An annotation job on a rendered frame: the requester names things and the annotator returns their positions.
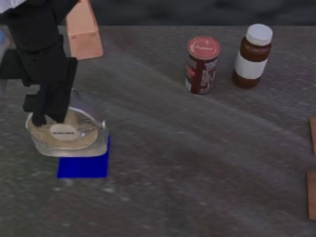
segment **chocolate spread jar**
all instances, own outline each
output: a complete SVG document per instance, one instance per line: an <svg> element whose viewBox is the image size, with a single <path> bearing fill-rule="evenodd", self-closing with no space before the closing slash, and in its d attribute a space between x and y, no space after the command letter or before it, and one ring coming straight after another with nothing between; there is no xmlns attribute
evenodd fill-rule
<svg viewBox="0 0 316 237"><path fill-rule="evenodd" d="M254 24L247 30L238 51L233 81L242 88L255 87L266 67L272 48L270 27Z"/></svg>
<svg viewBox="0 0 316 237"><path fill-rule="evenodd" d="M214 87L221 46L212 37L195 37L187 50L186 88L193 94L206 94Z"/></svg>

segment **gray tabletop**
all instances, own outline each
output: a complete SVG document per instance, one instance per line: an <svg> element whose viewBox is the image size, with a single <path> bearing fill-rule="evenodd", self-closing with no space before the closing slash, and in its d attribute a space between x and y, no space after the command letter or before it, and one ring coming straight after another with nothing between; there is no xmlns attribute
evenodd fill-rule
<svg viewBox="0 0 316 237"><path fill-rule="evenodd" d="M273 27L260 84L231 74L246 27L100 27L105 55L76 88L107 120L107 179L56 179L24 129L26 89L9 83L0 117L3 237L313 237L305 172L316 169L315 27ZM216 38L212 93L184 88L186 43Z"/></svg>

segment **blue square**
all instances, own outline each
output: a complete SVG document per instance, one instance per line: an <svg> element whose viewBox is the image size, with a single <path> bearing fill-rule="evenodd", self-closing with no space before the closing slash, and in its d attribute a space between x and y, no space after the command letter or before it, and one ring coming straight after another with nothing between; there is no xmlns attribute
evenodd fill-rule
<svg viewBox="0 0 316 237"><path fill-rule="evenodd" d="M59 159L57 178L105 178L108 174L110 137L107 152L98 157Z"/></svg>

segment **red lid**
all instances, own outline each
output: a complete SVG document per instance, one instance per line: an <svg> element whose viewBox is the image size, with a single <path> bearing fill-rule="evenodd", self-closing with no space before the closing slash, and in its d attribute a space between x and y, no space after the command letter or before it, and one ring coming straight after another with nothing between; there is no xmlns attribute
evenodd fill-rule
<svg viewBox="0 0 316 237"><path fill-rule="evenodd" d="M210 60L219 55L221 46L212 37L199 36L189 41L188 52L197 59Z"/></svg>

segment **red can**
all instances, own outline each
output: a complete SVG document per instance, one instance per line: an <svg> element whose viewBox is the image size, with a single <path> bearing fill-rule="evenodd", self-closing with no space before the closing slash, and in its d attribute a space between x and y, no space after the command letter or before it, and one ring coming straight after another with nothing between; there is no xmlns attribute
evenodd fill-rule
<svg viewBox="0 0 316 237"><path fill-rule="evenodd" d="M212 37L195 37L187 50L186 88L193 94L206 94L214 87L221 46Z"/></svg>

